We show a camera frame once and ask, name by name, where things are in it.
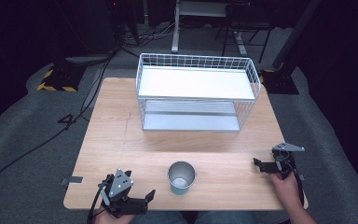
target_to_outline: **white shelf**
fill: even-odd
[[[169,66],[144,66],[138,96],[255,99],[244,70]]]
[[[236,116],[146,114],[144,130],[237,132],[240,127]]]
[[[227,3],[180,2],[180,15],[225,17]]]

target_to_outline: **stainless steel cup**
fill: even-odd
[[[171,190],[174,194],[182,195],[188,192],[196,180],[196,170],[186,161],[177,161],[168,170]]]

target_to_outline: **wooden table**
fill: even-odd
[[[271,148],[282,132],[264,89],[239,133],[143,131],[133,78],[103,81],[64,205],[90,209],[97,185],[117,168],[132,170],[129,196],[144,198],[155,189],[150,210],[282,209],[266,174],[253,157],[273,161]],[[167,178],[175,161],[188,161],[197,179],[182,196],[171,192]]]

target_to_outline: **wire rack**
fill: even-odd
[[[136,78],[144,130],[240,131],[260,88],[249,58],[144,53]]]

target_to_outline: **gray carpet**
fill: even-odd
[[[256,69],[272,68],[291,30],[272,32],[262,63]],[[219,56],[223,37],[213,40],[216,29],[187,29],[181,33],[179,54]],[[172,36],[154,40],[138,48],[127,48],[135,54],[171,53]],[[256,62],[260,48],[248,48]],[[235,46],[226,56],[238,57]],[[107,66],[105,77],[135,77],[138,59],[120,51]],[[27,82],[28,95],[0,117],[0,169],[23,153],[54,136],[65,124],[57,121],[68,114],[77,116],[91,100],[89,90],[101,65],[88,67],[78,92],[38,91],[36,88],[50,67],[47,64]],[[296,153],[297,168],[306,177],[304,190],[310,202],[309,211],[320,223],[358,223],[358,176],[347,160],[329,122],[308,95],[307,80],[299,69],[292,74],[299,95],[270,95],[269,99],[286,142],[302,146]],[[89,118],[92,105],[86,113]],[[65,186],[59,183],[69,177],[88,127],[79,118],[68,131],[25,156],[0,174],[0,223],[85,223],[87,212],[68,210],[62,202]],[[258,223],[273,224],[287,219],[284,211],[256,211]]]

